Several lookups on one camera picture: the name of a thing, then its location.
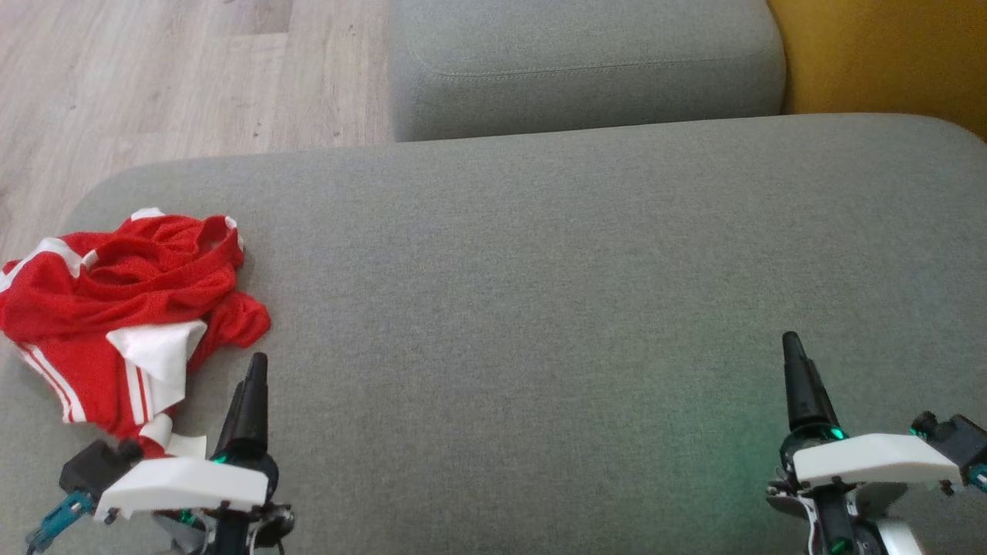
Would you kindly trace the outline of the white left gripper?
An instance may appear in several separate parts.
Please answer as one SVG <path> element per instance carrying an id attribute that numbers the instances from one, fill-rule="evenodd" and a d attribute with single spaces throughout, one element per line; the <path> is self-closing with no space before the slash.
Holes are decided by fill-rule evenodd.
<path id="1" fill-rule="evenodd" d="M 255 352 L 244 378 L 237 383 L 213 457 L 237 449 L 268 452 L 268 356 Z M 276 482 L 271 468 L 247 468 L 200 458 L 142 460 L 109 486 L 99 498 L 95 519 L 116 514 L 167 510 L 215 510 L 226 505 L 250 512 L 268 501 Z"/>

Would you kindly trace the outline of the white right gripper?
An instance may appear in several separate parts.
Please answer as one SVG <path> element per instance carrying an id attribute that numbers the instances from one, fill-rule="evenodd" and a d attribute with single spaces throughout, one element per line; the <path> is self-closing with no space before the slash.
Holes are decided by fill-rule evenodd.
<path id="1" fill-rule="evenodd" d="M 817 366 L 805 354 L 795 331 L 783 334 L 783 376 L 787 425 L 792 432 L 780 446 L 779 483 L 783 487 L 944 481 L 965 484 L 958 464 L 917 436 L 797 431 L 805 426 L 839 428 L 840 424 Z"/>

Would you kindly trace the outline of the red shorts with white stripes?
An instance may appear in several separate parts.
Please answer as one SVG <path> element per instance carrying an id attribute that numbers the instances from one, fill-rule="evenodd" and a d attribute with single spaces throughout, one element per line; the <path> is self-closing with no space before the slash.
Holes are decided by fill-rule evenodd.
<path id="1" fill-rule="evenodd" d="M 267 307 L 232 294 L 200 319 L 21 341 L 17 349 L 61 403 L 68 424 L 135 440 L 147 458 L 204 459 L 205 436 L 175 431 L 191 372 L 223 345 L 251 347 L 271 327 Z"/>

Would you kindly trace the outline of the red shorts white waistband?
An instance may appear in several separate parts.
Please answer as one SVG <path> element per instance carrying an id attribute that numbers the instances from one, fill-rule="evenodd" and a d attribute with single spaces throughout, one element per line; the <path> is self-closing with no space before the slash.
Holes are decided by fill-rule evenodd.
<path id="1" fill-rule="evenodd" d="M 15 343 L 202 319 L 246 345 L 267 310 L 237 289 L 231 217 L 141 210 L 110 232 L 47 237 L 0 271 L 0 333 Z"/>

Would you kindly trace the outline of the large grey sofa seat cushion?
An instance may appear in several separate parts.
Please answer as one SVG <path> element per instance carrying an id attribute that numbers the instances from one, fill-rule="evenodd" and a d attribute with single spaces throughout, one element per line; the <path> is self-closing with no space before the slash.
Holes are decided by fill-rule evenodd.
<path id="1" fill-rule="evenodd" d="M 800 555 L 785 331 L 850 435 L 987 426 L 987 141 L 940 119 L 163 163 L 0 261 L 145 207 L 243 228 L 285 555 Z"/>

